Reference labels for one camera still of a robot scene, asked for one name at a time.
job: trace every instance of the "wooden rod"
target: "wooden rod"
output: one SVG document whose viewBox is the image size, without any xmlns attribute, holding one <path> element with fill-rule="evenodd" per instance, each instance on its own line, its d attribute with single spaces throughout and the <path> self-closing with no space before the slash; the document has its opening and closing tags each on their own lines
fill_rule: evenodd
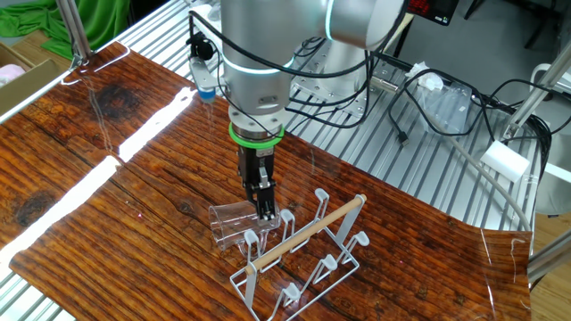
<svg viewBox="0 0 571 321">
<path fill-rule="evenodd" d="M 361 197 L 363 198 L 364 201 L 367 200 L 367 196 L 362 194 Z M 280 245 L 278 245 L 278 247 L 274 248 L 272 251 L 269 251 L 268 253 L 262 255 L 253 262 L 253 265 L 256 267 L 256 270 L 260 270 L 261 268 L 267 266 L 273 260 L 277 259 L 280 255 L 283 255 L 287 251 L 290 251 L 292 248 L 294 248 L 301 242 L 312 237 L 318 231 L 325 228 L 329 224 L 335 222 L 338 218 L 343 217 L 345 214 L 349 213 L 351 210 L 359 207 L 360 205 L 361 205 L 360 198 L 355 197 L 355 199 L 346 203 L 344 206 L 335 210 L 333 213 L 325 216 L 323 219 L 321 219 L 316 224 L 310 226 L 308 229 L 285 241 L 285 243 L 281 243 Z M 248 276 L 253 274 L 253 269 L 250 266 L 247 266 L 245 271 Z"/>
</svg>

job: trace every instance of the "cardboard box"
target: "cardboard box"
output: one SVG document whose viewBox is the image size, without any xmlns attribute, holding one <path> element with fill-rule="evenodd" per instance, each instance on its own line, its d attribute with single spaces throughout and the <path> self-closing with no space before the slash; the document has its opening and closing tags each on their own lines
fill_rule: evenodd
<svg viewBox="0 0 571 321">
<path fill-rule="evenodd" d="M 19 65 L 26 73 L 0 87 L 0 115 L 5 114 L 62 74 L 53 60 L 48 59 L 35 66 L 9 46 L 0 43 L 0 67 L 7 64 Z"/>
</svg>

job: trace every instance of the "wooden table surface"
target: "wooden table surface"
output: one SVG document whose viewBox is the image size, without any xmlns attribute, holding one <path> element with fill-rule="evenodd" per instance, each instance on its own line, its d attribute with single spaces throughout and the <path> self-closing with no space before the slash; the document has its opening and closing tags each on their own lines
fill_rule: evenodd
<svg viewBox="0 0 571 321">
<path fill-rule="evenodd" d="M 193 91 L 190 106 L 131 160 L 119 157 L 186 86 L 113 44 L 0 126 L 3 251 L 29 242 L 11 268 L 77 319 L 252 319 L 228 281 L 244 258 L 236 247 L 220 252 L 208 217 L 210 205 L 244 199 L 228 104 L 204 104 Z M 109 160 L 120 166 L 107 179 Z M 290 135 L 277 146 L 274 178 L 278 205 L 300 222 L 314 215 L 318 187 L 331 195 L 329 211 L 356 193 L 368 197 L 350 233 L 370 239 L 354 251 L 360 269 L 300 319 L 530 319 L 531 234 L 467 226 Z M 327 246 L 320 234 L 260 275 L 259 315 L 269 316 L 281 286 L 304 283 Z"/>
</svg>

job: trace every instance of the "digital display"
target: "digital display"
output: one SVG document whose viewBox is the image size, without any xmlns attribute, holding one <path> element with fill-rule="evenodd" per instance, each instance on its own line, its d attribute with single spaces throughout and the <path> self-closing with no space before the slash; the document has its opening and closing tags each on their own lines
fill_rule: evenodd
<svg viewBox="0 0 571 321">
<path fill-rule="evenodd" d="M 410 0 L 409 12 L 448 26 L 459 0 Z"/>
</svg>

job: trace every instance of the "white connector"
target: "white connector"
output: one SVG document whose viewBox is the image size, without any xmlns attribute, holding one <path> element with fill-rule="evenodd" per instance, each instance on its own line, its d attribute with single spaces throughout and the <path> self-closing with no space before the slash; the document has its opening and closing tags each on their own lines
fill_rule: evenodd
<svg viewBox="0 0 571 321">
<path fill-rule="evenodd" d="M 480 161 L 514 183 L 529 167 L 529 160 L 499 141 L 493 142 Z"/>
</svg>

